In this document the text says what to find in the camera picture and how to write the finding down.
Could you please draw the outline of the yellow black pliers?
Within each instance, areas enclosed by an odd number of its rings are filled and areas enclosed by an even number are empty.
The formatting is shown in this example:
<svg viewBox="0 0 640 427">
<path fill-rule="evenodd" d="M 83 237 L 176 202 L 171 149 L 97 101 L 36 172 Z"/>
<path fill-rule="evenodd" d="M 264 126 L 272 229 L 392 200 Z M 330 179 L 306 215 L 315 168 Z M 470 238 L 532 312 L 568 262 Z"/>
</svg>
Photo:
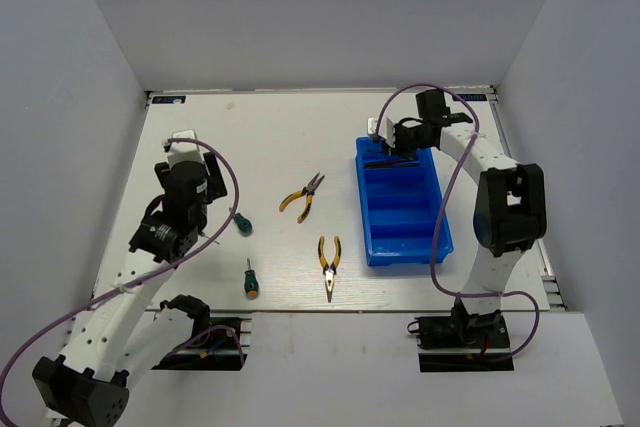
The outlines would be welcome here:
<svg viewBox="0 0 640 427">
<path fill-rule="evenodd" d="M 321 236 L 317 244 L 317 254 L 318 254 L 318 259 L 319 259 L 323 276 L 324 276 L 324 286 L 325 286 L 327 301 L 331 302 L 333 297 L 333 292 L 334 292 L 335 276 L 337 274 L 337 268 L 341 261 L 342 245 L 341 245 L 340 238 L 338 236 L 335 236 L 334 237 L 335 253 L 331 261 L 328 261 L 325 256 L 324 245 L 325 245 L 325 237 Z"/>
<path fill-rule="evenodd" d="M 302 222 L 304 222 L 311 211 L 313 197 L 316 193 L 316 190 L 321 185 L 324 178 L 325 178 L 324 174 L 317 172 L 304 187 L 302 187 L 300 190 L 296 192 L 289 194 L 287 197 L 283 199 L 283 201 L 279 205 L 279 211 L 283 212 L 293 201 L 300 198 L 305 198 L 304 210 L 297 217 L 298 224 L 301 224 Z"/>
</svg>

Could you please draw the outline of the green orange stubby screwdriver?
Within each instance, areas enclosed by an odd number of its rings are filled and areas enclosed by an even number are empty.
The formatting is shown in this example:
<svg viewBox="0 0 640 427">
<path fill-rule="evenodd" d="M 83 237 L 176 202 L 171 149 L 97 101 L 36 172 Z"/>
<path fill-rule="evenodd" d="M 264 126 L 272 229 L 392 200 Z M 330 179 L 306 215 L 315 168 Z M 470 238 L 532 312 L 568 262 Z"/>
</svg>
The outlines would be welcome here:
<svg viewBox="0 0 640 427">
<path fill-rule="evenodd" d="M 255 270 L 252 268 L 251 260 L 246 259 L 246 270 L 244 272 L 244 291 L 246 297 L 249 299 L 255 299 L 259 295 L 259 282 L 256 277 Z"/>
</svg>

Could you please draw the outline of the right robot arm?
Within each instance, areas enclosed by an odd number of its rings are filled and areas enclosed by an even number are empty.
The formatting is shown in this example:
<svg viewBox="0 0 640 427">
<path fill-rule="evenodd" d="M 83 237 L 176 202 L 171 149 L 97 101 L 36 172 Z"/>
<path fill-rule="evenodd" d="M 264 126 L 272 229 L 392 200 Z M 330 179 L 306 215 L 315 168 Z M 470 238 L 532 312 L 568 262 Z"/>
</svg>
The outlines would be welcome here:
<svg viewBox="0 0 640 427">
<path fill-rule="evenodd" d="M 458 292 L 438 288 L 454 305 L 446 327 L 427 329 L 438 339 L 472 346 L 498 328 L 501 302 L 512 295 L 506 287 L 514 268 L 546 233 L 544 173 L 487 140 L 478 114 L 461 95 L 430 84 L 416 88 L 417 117 L 392 121 L 380 112 L 369 119 L 368 134 L 386 154 L 411 156 L 435 148 L 455 160 L 452 181 L 466 173 L 477 186 L 472 224 L 478 248 L 469 277 Z"/>
</svg>

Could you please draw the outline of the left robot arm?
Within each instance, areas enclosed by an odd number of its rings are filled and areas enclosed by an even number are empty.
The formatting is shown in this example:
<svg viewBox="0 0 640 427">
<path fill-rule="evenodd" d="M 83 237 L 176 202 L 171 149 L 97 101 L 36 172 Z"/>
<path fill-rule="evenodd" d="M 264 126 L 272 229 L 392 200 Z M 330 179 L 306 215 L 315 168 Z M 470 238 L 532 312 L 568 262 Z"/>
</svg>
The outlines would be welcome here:
<svg viewBox="0 0 640 427">
<path fill-rule="evenodd" d="M 112 290 L 96 298 L 81 332 L 33 369 L 49 409 L 82 426 L 113 426 L 144 374 L 209 339 L 209 306 L 186 294 L 162 301 L 150 325 L 136 326 L 177 268 L 202 251 L 207 208 L 227 194 L 220 171 L 227 164 L 214 152 L 171 147 L 155 165 L 163 191 L 147 205 Z"/>
</svg>

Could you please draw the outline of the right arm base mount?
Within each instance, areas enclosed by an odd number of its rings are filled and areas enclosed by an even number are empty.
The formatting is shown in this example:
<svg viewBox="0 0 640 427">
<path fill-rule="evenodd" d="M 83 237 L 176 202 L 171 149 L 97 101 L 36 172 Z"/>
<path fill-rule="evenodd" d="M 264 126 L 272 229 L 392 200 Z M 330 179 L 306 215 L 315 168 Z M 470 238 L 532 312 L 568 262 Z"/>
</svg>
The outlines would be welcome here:
<svg viewBox="0 0 640 427">
<path fill-rule="evenodd" d="M 416 317 L 407 325 L 418 346 L 421 373 L 484 373 L 514 370 L 506 322 L 460 333 L 450 316 Z"/>
</svg>

